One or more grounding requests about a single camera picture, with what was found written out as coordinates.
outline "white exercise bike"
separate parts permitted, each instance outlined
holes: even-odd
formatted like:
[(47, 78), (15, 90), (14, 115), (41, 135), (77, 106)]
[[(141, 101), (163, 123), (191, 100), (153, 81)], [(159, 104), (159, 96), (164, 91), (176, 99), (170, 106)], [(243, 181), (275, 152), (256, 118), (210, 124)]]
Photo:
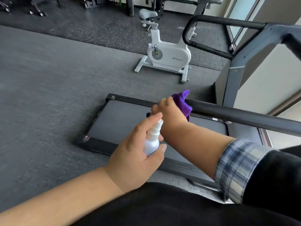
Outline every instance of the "white exercise bike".
[[(188, 66), (191, 53), (187, 45), (183, 42), (182, 37), (177, 44), (164, 42), (160, 40), (160, 31), (158, 30), (158, 23), (150, 21), (158, 16), (155, 11), (141, 9), (139, 17), (143, 26), (150, 25), (150, 33), (152, 42), (148, 44), (147, 54), (142, 57), (141, 61), (135, 68), (135, 72), (139, 72), (142, 66), (152, 67), (160, 70), (171, 71), (182, 75), (182, 83), (188, 82), (187, 72), (190, 69)], [(188, 38), (195, 36), (195, 27), (190, 28)]]

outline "plaid shirt sleeve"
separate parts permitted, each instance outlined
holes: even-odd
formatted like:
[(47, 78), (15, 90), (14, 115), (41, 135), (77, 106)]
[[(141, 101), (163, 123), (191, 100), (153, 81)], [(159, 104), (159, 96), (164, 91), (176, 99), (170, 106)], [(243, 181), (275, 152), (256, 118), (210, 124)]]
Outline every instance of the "plaid shirt sleeve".
[(224, 150), (215, 170), (215, 182), (234, 203), (242, 203), (246, 185), (261, 159), (275, 149), (249, 140), (232, 141)]

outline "finger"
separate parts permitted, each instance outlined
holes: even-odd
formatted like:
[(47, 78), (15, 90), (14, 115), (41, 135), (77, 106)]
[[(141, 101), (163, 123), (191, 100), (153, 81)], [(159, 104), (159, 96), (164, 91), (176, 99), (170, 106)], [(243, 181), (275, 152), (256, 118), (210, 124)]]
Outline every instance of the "finger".
[(162, 108), (166, 105), (166, 99), (162, 98), (161, 101), (159, 101), (158, 106), (159, 108)]
[(159, 112), (159, 107), (158, 107), (158, 105), (153, 105), (153, 106), (151, 107), (151, 115), (157, 114), (158, 112)]
[(166, 99), (166, 105), (167, 106), (171, 106), (171, 105), (174, 105), (175, 104), (175, 101), (173, 100), (173, 97), (168, 97)]
[(164, 160), (164, 152), (166, 151), (167, 145), (161, 144), (159, 148), (152, 153), (146, 160), (147, 167), (151, 173), (155, 172), (156, 169), (161, 165)]
[(143, 148), (146, 132), (160, 119), (162, 118), (162, 113), (157, 113), (156, 115), (150, 116), (136, 125), (135, 129), (132, 131), (128, 139), (129, 149), (139, 149)]
[(161, 134), (159, 135), (158, 140), (159, 140), (160, 142), (164, 140), (164, 138), (163, 138), (163, 136), (161, 136)]

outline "left hand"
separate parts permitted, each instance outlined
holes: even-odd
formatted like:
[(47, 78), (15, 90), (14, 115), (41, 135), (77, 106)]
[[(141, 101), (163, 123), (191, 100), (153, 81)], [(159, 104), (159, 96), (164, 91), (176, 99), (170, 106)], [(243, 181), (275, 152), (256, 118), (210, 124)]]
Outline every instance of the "left hand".
[(166, 144), (161, 144), (149, 157), (143, 152), (146, 132), (161, 118), (162, 113), (157, 113), (139, 123), (116, 148), (104, 167), (112, 181), (125, 193), (142, 186), (164, 159)]

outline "hand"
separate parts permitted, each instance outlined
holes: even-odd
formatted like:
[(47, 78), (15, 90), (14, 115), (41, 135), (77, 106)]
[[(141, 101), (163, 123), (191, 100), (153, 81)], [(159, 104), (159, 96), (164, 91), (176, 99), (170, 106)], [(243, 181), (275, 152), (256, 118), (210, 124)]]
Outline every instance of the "hand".
[(161, 118), (162, 113), (157, 113), (139, 123), (116, 148), (104, 167), (112, 181), (125, 193), (142, 186), (164, 159), (166, 144), (161, 144), (149, 157), (143, 152), (146, 132)]
[(187, 124), (188, 121), (178, 106), (175, 104), (172, 97), (167, 99), (163, 98), (157, 105), (152, 106), (151, 114), (157, 114), (161, 112), (163, 114), (163, 125), (161, 133), (163, 137), (168, 141), (173, 136), (172, 132), (182, 124)]

